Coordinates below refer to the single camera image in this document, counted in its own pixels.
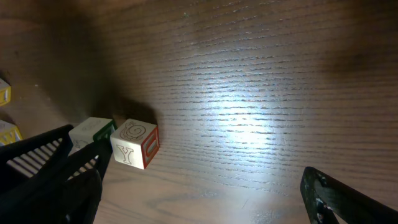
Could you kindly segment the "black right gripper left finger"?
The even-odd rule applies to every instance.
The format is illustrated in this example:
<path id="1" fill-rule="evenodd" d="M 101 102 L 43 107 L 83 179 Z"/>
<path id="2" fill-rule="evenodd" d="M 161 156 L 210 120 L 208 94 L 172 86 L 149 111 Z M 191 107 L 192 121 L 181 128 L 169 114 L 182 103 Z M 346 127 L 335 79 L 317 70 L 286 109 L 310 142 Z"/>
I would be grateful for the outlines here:
<path id="1" fill-rule="evenodd" d="M 1 223 L 93 223 L 112 148 L 108 139 L 72 153 L 68 124 L 1 144 Z"/>

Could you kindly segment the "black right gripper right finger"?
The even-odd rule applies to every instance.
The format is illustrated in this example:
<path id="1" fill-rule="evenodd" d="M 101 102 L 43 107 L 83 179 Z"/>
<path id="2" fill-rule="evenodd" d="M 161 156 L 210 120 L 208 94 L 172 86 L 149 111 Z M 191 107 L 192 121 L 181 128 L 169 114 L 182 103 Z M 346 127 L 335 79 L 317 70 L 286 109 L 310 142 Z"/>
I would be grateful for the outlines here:
<path id="1" fill-rule="evenodd" d="M 314 167 L 306 167 L 300 192 L 311 223 L 397 223 L 397 211 Z"/>

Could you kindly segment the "soccer ball picture block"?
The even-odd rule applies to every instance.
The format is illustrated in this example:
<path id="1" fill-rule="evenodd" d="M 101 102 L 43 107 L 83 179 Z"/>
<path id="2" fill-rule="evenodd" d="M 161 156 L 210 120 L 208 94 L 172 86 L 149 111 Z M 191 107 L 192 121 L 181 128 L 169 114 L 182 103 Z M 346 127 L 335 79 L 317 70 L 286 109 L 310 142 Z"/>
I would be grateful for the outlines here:
<path id="1" fill-rule="evenodd" d="M 112 135 L 115 130 L 116 123 L 113 119 L 89 117 L 69 131 L 68 134 L 73 144 L 70 154 L 100 139 L 109 140 L 110 135 Z"/>

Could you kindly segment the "hammer picture block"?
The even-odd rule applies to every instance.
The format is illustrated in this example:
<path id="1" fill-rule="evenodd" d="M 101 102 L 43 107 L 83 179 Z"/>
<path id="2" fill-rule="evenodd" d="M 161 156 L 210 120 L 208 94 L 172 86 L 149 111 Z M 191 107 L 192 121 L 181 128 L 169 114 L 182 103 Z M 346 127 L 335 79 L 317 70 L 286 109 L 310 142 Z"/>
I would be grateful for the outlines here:
<path id="1" fill-rule="evenodd" d="M 114 159 L 144 170 L 160 149 L 159 129 L 135 119 L 127 119 L 110 136 Z"/>

